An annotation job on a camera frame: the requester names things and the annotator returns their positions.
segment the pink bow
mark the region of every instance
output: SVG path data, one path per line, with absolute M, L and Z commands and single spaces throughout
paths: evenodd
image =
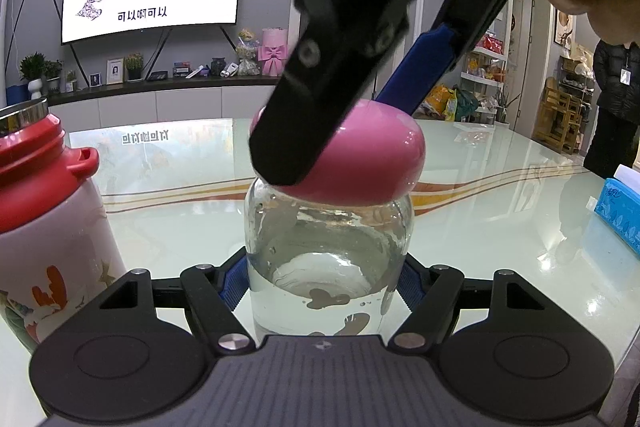
M 260 46 L 258 48 L 258 60 L 265 60 L 262 65 L 262 74 L 267 76 L 280 76 L 284 71 L 283 60 L 287 58 L 287 45 L 270 48 Z

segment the white cabinet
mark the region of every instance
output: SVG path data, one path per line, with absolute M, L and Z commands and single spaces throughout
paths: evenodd
M 67 132 L 210 118 L 253 118 L 274 86 L 196 87 L 105 96 L 49 108 Z
M 100 107 L 100 123 L 102 127 L 117 127 L 119 125 L 135 125 L 158 121 L 156 94 L 154 92 L 105 96 L 98 99 L 98 107 Z
M 253 118 L 264 106 L 274 86 L 222 88 L 222 118 Z
M 222 117 L 221 87 L 156 91 L 158 121 L 206 120 Z
M 49 108 L 62 122 L 66 132 L 100 129 L 100 114 L 97 100 L 81 100 L 80 102 L 63 103 Z

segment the white bottle with red cap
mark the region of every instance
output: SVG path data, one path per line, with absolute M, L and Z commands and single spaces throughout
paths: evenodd
M 125 272 L 98 152 L 64 135 L 44 98 L 0 110 L 0 315 L 29 350 Z

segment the red lid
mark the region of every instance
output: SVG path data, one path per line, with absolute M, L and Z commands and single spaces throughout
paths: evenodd
M 52 114 L 0 133 L 0 233 L 49 212 L 98 170 L 97 150 L 65 147 L 64 136 Z

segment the gift box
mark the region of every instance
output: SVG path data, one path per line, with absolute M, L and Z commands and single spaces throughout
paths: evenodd
M 287 59 L 287 31 L 283 28 L 262 30 L 262 45 L 258 48 L 258 60 L 262 62 L 262 74 L 280 76 Z

